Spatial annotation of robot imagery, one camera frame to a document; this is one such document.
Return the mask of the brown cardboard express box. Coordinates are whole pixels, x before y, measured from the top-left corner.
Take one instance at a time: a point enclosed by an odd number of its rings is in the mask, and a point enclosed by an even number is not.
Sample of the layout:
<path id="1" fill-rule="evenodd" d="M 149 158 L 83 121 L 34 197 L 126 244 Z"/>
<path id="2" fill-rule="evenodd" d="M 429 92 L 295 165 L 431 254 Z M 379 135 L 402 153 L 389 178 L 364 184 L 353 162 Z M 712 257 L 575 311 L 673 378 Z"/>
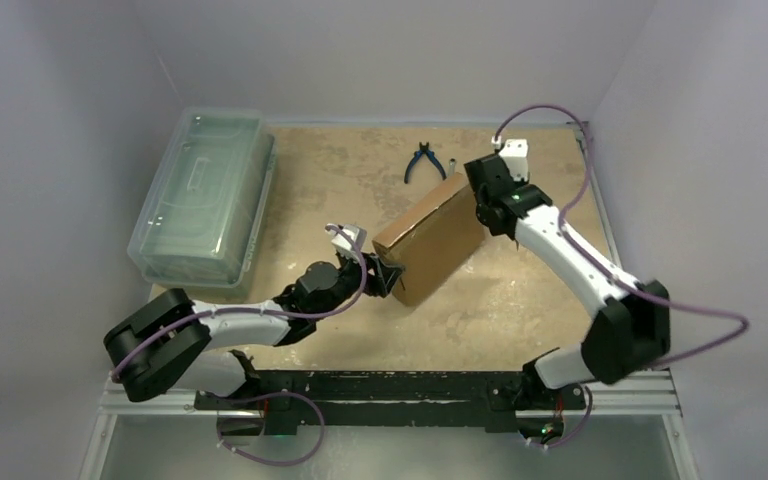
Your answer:
<path id="1" fill-rule="evenodd" d="M 432 189 L 372 240 L 375 252 L 404 272 L 391 294 L 416 307 L 481 246 L 486 229 L 476 216 L 467 177 L 455 173 Z"/>

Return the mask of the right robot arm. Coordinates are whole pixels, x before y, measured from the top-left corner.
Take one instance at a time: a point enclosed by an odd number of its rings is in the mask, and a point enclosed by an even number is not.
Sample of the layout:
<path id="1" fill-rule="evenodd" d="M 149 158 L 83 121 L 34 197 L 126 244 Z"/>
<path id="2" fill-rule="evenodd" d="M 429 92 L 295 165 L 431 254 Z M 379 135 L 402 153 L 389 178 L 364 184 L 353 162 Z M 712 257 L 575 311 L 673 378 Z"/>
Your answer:
<path id="1" fill-rule="evenodd" d="M 491 235 L 505 235 L 538 256 L 591 317 L 580 343 L 524 365 L 523 397 L 544 407 L 568 385 L 611 385 L 664 357 L 671 347 L 669 294 L 660 282 L 641 283 L 610 264 L 574 228 L 561 223 L 551 198 L 517 172 L 520 164 L 493 153 L 464 168 L 479 222 Z"/>

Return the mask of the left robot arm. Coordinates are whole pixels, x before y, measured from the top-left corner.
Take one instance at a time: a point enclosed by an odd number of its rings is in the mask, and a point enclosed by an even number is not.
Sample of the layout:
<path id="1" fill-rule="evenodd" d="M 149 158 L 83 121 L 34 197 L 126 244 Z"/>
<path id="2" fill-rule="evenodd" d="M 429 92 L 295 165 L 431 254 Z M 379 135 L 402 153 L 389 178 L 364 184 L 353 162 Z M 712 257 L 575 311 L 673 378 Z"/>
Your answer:
<path id="1" fill-rule="evenodd" d="M 319 261 L 270 300 L 205 311 L 196 311 L 183 289 L 172 288 L 104 336 L 111 379 L 132 402 L 190 388 L 216 394 L 232 408 L 247 408 L 258 395 L 250 361 L 237 351 L 219 357 L 210 351 L 298 343 L 361 296 L 389 296 L 404 271 L 371 253 L 358 260 L 340 257 L 336 264 Z"/>

